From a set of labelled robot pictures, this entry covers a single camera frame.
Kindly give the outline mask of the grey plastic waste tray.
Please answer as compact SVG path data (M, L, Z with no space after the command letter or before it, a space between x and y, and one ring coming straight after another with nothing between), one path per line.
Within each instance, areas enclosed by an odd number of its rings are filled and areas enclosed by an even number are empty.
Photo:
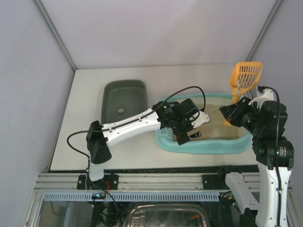
M147 110L146 85L141 80L118 80L104 88L101 123L118 122Z

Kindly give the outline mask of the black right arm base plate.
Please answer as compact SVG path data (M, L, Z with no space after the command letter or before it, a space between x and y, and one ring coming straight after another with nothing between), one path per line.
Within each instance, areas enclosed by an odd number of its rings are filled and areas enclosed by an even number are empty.
M216 173L202 175L204 190L227 190L229 187L225 183L227 166L222 166Z

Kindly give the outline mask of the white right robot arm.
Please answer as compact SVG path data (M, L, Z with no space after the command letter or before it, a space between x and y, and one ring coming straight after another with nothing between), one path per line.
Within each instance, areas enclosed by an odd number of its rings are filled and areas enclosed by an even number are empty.
M240 227L286 227L287 190L294 166L294 147L283 133L288 119L278 92L259 86L254 99L243 97L219 108L224 119L252 135L252 149L260 174L259 206L248 201L249 190L240 186L235 173L227 173L230 188L241 211Z

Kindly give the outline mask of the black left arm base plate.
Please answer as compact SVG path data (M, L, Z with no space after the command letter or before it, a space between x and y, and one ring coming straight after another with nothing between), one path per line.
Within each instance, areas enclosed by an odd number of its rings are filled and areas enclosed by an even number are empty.
M92 182L87 174L80 175L77 181L78 190L117 190L119 176L115 174L105 175L103 179Z

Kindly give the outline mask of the yellow litter scoop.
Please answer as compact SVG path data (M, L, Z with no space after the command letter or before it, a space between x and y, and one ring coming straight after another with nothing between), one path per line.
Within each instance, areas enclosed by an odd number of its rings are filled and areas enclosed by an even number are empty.
M242 95L257 86L262 69L263 63L259 61L242 61L234 66L229 80L232 104L237 103Z

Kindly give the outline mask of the teal cat litter box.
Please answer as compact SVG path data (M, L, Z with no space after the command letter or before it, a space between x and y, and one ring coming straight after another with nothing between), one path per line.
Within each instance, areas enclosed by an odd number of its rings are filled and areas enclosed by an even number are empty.
M229 105L232 95L225 93L206 93L206 104ZM251 146L251 134L245 129L246 135L235 140L199 140L179 145L172 129L164 128L155 132L156 141L163 150L188 154L239 154Z

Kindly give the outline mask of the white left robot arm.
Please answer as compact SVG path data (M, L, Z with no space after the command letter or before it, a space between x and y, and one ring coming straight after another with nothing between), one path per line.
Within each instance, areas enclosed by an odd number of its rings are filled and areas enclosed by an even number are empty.
M207 122L208 115L198 109L190 98L181 103L160 101L152 108L118 122L92 122L86 136L91 155L89 179L93 182L103 179L105 163L112 157L110 148L125 139L148 131L171 128L177 143L183 145L200 137L199 132L192 135L188 135L188 132Z

